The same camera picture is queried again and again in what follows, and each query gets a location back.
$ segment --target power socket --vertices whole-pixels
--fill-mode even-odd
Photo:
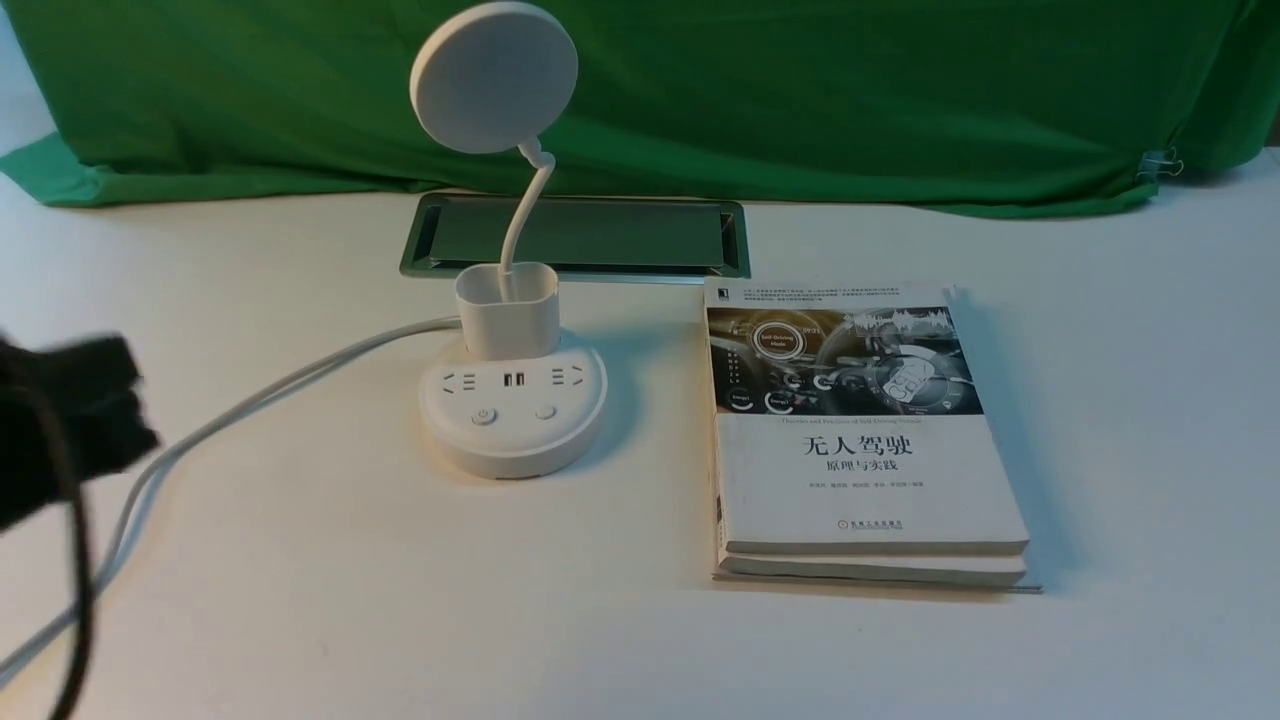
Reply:
[[[604,419],[599,354],[568,332],[549,355],[477,360],[460,341],[419,387],[428,436],[458,468],[485,478],[553,473],[582,456]]]

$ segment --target black cloth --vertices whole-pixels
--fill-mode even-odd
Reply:
[[[50,398],[79,482],[125,470],[160,445],[133,392],[141,377],[123,337],[45,352],[0,350],[0,532],[59,500],[49,438],[12,360]]]

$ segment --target round lamp head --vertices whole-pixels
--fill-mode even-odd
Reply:
[[[500,152],[538,137],[577,85],[564,27],[526,3],[486,3],[444,22],[413,60],[410,100],[436,142]]]

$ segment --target white cable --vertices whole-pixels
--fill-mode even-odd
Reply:
[[[534,205],[538,202],[538,196],[543,193],[547,181],[556,172],[556,156],[550,152],[543,152],[543,145],[536,137],[527,142],[521,142],[518,147],[520,154],[538,172],[534,173],[534,179],[529,183],[529,190],[525,191],[525,196],[520,199],[520,205],[516,206],[516,214],[512,215],[511,224],[507,225],[507,236],[502,238],[498,283],[503,302],[511,302],[516,299],[516,282],[511,274],[511,264],[516,259],[516,242],[520,241],[520,233],[525,229],[525,220],[529,219],[529,213],[532,211]]]
[[[111,543],[108,546],[106,555],[102,557],[102,562],[93,574],[93,597],[97,598],[102,594],[102,592],[111,584],[111,580],[114,580],[119,574],[120,568],[128,560],[128,552],[123,551],[123,547],[125,534],[133,520],[134,507],[137,506],[138,497],[142,496],[142,491],[147,488],[151,479],[157,473],[172,466],[174,462],[180,460],[183,455],[218,432],[252,415],[273,400],[280,397],[284,392],[300,387],[300,383],[310,379],[317,379],[328,370],[334,370],[371,350],[376,350],[378,347],[387,345],[388,342],[415,334],[454,329],[458,327],[461,325],[457,318],[438,318],[435,320],[415,323],[412,325],[404,325],[394,331],[388,331],[344,347],[328,357],[316,360],[300,370],[289,373],[284,378],[280,378],[270,386],[251,395],[230,410],[223,413],[218,418],[214,418],[206,425],[157,455],[156,459],[138,474],[138,478],[133,482],[133,487],[129,489],[129,496],[125,498],[124,507],[120,510],[120,515],[116,519],[115,530],[111,534]],[[22,647],[5,656],[5,659],[0,661],[0,688],[4,688],[9,680],[12,680],[13,676],[26,666],[27,662],[42,652],[49,643],[61,634],[63,630],[69,628],[74,621],[74,609],[64,610],[61,615],[50,620],[49,624],[41,628],[40,632],[31,637],[31,639],[24,642]]]

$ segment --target desk lamp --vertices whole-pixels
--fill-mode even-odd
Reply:
[[[559,324],[559,279],[543,263],[516,263],[516,243],[556,158],[538,136],[573,95],[577,50],[563,26],[525,3],[476,5],[422,45],[410,100],[422,129],[468,154],[520,151],[534,179],[516,208],[497,264],[454,283],[462,340],[419,387],[438,451],[486,478],[530,478],[588,451],[603,419],[600,356]]]

